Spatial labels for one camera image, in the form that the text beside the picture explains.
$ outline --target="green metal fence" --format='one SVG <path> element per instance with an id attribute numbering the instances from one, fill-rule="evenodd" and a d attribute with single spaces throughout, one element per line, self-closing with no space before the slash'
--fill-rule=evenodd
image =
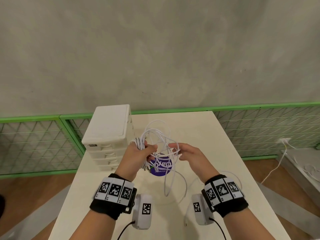
<path id="1" fill-rule="evenodd" d="M 320 141 L 320 102 L 132 111 L 132 114 L 213 111 L 244 160 L 275 158 L 291 138 L 297 148 Z M 77 169 L 92 114 L 0 118 L 0 175 Z"/>

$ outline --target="person's left hand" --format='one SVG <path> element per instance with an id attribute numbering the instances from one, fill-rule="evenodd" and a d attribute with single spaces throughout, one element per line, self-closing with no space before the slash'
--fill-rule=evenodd
<path id="1" fill-rule="evenodd" d="M 134 142 L 128 145 L 115 174 L 131 182 L 135 179 L 144 161 L 153 160 L 151 154 L 158 149 L 158 145 L 148 145 L 146 141 L 144 144 L 146 147 L 144 150 L 139 150 Z"/>

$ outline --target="mesh panel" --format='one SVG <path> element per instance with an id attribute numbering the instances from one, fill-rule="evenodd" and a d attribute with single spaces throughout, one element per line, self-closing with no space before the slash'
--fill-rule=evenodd
<path id="1" fill-rule="evenodd" d="M 277 154 L 279 138 L 291 138 L 298 148 L 316 146 L 320 141 L 320 107 L 234 110 L 215 116 L 240 156 Z"/>
<path id="2" fill-rule="evenodd" d="M 0 123 L 0 174 L 77 169 L 81 159 L 56 121 Z"/>
<path id="3" fill-rule="evenodd" d="M 78 137 L 82 140 L 91 119 L 69 120 Z"/>

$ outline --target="brown floor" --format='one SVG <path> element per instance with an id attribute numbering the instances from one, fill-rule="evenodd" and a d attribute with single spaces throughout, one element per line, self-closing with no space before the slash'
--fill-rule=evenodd
<path id="1" fill-rule="evenodd" d="M 245 161 L 245 165 L 253 176 L 254 180 L 261 183 L 271 170 L 278 166 L 275 159 Z M 303 191 L 298 183 L 290 176 L 290 174 L 280 166 L 273 171 L 264 181 L 264 186 L 278 193 L 282 197 L 294 202 L 298 206 L 320 217 L 320 209 L 314 204 L 310 197 Z M 284 229 L 287 231 L 291 240 L 310 240 L 313 239 L 309 234 L 305 233 L 298 227 L 294 226 L 286 219 L 277 215 Z"/>
<path id="2" fill-rule="evenodd" d="M 75 173 L 67 173 L 1 179 L 0 194 L 5 197 L 6 206 L 0 219 L 0 236 L 70 185 L 74 176 Z"/>
<path id="3" fill-rule="evenodd" d="M 245 165 L 257 182 L 278 165 L 278 161 L 257 160 L 245 161 Z M 41 177 L 20 177 L 0 179 L 0 194 L 7 200 L 6 210 L 0 219 L 0 236 L 22 221 L 50 198 L 70 185 L 75 174 L 61 174 Z M 264 185 L 281 196 L 289 199 L 305 210 L 320 217 L 320 209 L 311 201 L 294 179 L 283 167 L 275 170 Z M 284 218 L 278 216 L 283 227 L 292 240 L 310 240 L 312 237 Z M 46 226 L 33 240 L 47 240 L 55 220 Z"/>

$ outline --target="green metal frame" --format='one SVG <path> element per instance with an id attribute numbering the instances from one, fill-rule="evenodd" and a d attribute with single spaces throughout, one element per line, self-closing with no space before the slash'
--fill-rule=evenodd
<path id="1" fill-rule="evenodd" d="M 310 107 L 320 106 L 320 101 L 316 102 L 298 102 L 298 103 L 278 103 L 278 104 L 251 104 L 251 105 L 234 105 L 234 106 L 212 106 L 212 107 L 196 107 L 196 108 L 178 108 L 178 109 L 156 109 L 156 110 L 138 110 L 132 111 L 133 115 L 139 114 L 160 114 L 160 113 L 182 113 L 182 112 L 200 112 L 200 111 L 227 111 L 227 110 L 250 110 L 250 109 L 277 109 L 277 108 L 290 108 L 290 107 Z M 69 120 L 73 119 L 89 119 L 93 113 L 80 113 L 80 114 L 63 114 L 63 115 L 45 115 L 45 116 L 28 116 L 28 117 L 11 117 L 11 118 L 0 118 L 0 123 L 15 123 L 15 122 L 27 122 L 27 121 L 47 121 L 55 120 L 58 125 L 62 128 L 63 132 L 78 148 L 79 153 L 83 156 L 86 149 L 81 143 L 77 133 L 73 129 Z M 268 156 L 250 156 L 242 157 L 242 160 L 260 160 L 260 159 L 275 159 L 277 155 Z M 20 174 L 9 174 L 0 175 L 1 178 L 14 178 L 14 177 L 27 177 L 27 176 L 42 176 L 42 175 L 55 175 L 62 173 L 75 173 L 77 170 L 61 170 L 61 171 L 47 171 L 47 172 L 36 172 L 36 173 L 20 173 Z"/>

